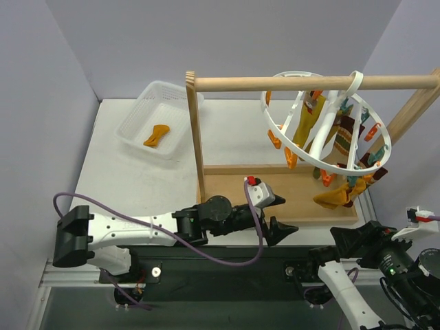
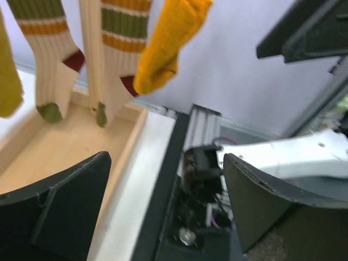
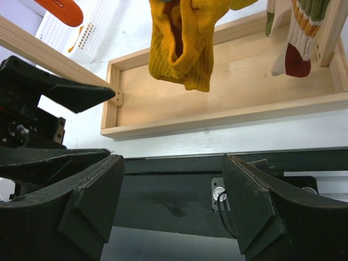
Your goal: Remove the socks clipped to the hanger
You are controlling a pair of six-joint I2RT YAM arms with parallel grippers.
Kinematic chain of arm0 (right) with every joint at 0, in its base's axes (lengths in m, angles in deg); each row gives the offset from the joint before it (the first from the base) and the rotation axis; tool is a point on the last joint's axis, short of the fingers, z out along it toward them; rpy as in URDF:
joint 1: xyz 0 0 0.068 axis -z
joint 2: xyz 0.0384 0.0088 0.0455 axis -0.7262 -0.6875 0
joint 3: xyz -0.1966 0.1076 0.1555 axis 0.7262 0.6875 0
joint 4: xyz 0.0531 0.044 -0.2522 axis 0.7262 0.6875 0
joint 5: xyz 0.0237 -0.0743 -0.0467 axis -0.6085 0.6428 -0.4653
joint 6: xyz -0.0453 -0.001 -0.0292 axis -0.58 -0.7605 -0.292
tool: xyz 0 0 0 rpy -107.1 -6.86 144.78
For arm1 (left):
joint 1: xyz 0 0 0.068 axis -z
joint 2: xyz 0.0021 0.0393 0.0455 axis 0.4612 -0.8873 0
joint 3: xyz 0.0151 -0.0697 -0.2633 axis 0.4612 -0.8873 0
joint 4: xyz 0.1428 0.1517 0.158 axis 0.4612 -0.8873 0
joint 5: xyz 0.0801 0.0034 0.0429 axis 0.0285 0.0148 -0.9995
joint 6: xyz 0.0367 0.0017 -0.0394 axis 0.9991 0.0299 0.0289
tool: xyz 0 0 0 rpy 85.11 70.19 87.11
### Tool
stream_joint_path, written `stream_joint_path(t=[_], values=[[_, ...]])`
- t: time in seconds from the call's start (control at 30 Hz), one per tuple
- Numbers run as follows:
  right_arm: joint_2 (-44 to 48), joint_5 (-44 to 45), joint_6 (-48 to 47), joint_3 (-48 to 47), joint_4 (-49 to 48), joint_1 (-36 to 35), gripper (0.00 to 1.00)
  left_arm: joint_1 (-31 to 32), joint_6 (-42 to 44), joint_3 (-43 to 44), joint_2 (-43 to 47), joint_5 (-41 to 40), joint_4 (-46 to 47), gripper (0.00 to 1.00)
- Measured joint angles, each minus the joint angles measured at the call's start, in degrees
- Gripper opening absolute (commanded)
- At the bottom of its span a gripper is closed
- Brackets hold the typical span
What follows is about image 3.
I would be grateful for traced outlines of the striped cream maroon sock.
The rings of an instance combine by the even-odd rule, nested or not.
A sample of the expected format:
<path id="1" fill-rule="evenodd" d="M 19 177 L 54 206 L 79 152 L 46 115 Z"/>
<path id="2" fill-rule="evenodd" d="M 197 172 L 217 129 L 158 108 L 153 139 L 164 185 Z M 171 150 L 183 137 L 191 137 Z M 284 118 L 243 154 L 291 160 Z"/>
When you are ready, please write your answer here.
<path id="1" fill-rule="evenodd" d="M 311 71 L 312 42 L 320 29 L 329 5 L 328 0 L 268 1 L 265 35 L 271 36 L 283 15 L 290 10 L 291 19 L 287 40 L 272 69 L 273 76 L 302 78 Z"/>

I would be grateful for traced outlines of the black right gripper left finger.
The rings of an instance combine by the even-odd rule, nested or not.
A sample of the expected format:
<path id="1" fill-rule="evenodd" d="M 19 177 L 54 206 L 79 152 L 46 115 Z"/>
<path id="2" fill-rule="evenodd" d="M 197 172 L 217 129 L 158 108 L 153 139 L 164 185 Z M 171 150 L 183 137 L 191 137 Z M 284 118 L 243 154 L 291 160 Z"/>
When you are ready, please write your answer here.
<path id="1" fill-rule="evenodd" d="M 35 192 L 1 203 L 1 260 L 100 260 L 125 163 L 112 154 Z"/>

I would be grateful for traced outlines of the mustard yellow sock front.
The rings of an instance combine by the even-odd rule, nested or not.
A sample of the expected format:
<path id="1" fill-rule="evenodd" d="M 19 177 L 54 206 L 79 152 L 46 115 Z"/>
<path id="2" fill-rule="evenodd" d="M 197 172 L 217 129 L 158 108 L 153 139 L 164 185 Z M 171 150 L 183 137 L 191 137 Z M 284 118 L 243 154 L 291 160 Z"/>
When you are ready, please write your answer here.
<path id="1" fill-rule="evenodd" d="M 209 92 L 214 66 L 213 34 L 229 10 L 253 1 L 150 1 L 152 38 L 148 69 L 157 80 Z"/>

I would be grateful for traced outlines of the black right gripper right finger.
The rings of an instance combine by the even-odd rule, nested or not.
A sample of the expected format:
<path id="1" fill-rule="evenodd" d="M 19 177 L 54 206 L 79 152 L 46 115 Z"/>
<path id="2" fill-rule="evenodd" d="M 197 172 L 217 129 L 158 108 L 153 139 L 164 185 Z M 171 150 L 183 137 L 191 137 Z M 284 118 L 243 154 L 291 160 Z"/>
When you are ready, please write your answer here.
<path id="1" fill-rule="evenodd" d="M 347 260 L 347 203 L 225 155 L 223 181 L 246 260 Z"/>

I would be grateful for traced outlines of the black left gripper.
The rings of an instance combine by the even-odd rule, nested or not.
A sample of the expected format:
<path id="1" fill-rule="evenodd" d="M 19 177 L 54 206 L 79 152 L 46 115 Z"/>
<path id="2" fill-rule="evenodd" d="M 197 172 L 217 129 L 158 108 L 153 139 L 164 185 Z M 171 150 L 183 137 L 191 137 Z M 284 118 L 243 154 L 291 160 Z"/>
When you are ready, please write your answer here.
<path id="1" fill-rule="evenodd" d="M 65 122 L 38 103 L 44 95 L 80 113 L 115 97 L 114 90 L 57 77 L 14 55 L 1 62 L 1 76 L 8 77 L 1 79 L 2 178 L 50 185 L 110 155 L 105 149 L 65 149 Z"/>

